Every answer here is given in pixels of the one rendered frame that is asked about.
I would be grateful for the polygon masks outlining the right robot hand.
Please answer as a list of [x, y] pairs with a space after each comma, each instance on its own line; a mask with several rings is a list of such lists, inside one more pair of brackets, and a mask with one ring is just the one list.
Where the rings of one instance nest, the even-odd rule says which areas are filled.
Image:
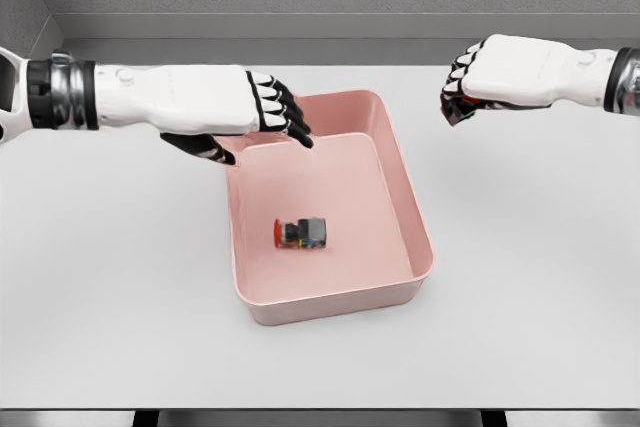
[[564, 43], [493, 34], [454, 58], [440, 92], [536, 110], [561, 98], [578, 51]]

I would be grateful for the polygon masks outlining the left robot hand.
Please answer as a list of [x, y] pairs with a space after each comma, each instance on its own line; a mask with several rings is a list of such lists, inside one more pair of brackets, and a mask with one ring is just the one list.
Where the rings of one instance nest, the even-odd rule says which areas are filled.
[[239, 65], [183, 66], [172, 73], [170, 91], [148, 112], [148, 122], [170, 145], [229, 166], [236, 157], [220, 137], [275, 133], [314, 146], [294, 94], [275, 77]]

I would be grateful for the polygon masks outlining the grey red-button industrial switch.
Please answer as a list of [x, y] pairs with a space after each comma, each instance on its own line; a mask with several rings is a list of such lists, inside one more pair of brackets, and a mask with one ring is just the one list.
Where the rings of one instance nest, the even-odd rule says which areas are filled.
[[467, 95], [441, 96], [441, 112], [450, 126], [455, 126], [475, 115], [478, 110], [496, 110], [501, 105], [494, 101], [476, 99]]
[[273, 235], [277, 248], [324, 249], [327, 244], [326, 221], [318, 217], [298, 219], [296, 222], [276, 219]]

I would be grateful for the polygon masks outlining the pink plastic basket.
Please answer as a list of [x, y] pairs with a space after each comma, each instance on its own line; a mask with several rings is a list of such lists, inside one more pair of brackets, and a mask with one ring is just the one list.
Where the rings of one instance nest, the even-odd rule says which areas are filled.
[[[233, 277], [253, 319], [280, 325], [403, 304], [434, 254], [382, 99], [367, 90], [298, 99], [313, 133], [230, 137]], [[324, 218], [324, 249], [277, 248], [276, 219]]]

